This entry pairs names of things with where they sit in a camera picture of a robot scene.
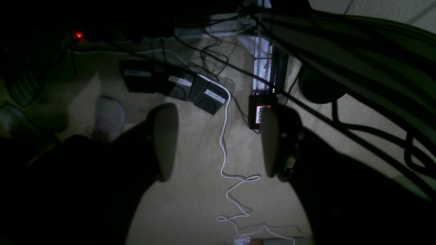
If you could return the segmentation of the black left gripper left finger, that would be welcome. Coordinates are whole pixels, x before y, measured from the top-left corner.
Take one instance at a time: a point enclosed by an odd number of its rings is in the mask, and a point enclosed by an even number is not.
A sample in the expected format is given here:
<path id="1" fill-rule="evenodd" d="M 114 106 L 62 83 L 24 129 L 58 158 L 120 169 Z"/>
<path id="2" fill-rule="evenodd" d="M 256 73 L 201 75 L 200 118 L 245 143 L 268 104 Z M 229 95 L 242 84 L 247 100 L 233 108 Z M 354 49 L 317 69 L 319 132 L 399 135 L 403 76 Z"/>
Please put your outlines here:
<path id="1" fill-rule="evenodd" d="M 178 137 L 178 110 L 166 103 L 112 144 L 112 243 L 126 242 L 140 200 L 156 181 L 171 177 Z"/>

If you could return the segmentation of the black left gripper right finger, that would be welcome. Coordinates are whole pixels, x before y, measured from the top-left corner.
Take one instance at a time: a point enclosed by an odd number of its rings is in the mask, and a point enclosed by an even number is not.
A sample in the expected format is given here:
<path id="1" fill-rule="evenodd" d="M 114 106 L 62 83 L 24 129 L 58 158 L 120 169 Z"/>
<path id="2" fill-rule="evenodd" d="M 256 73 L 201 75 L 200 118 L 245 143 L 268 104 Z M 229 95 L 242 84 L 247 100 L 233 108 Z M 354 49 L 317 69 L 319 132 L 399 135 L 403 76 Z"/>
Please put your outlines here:
<path id="1" fill-rule="evenodd" d="M 291 185 L 317 245 L 435 244 L 435 202 L 337 152 L 292 108 L 261 114 L 266 173 Z"/>

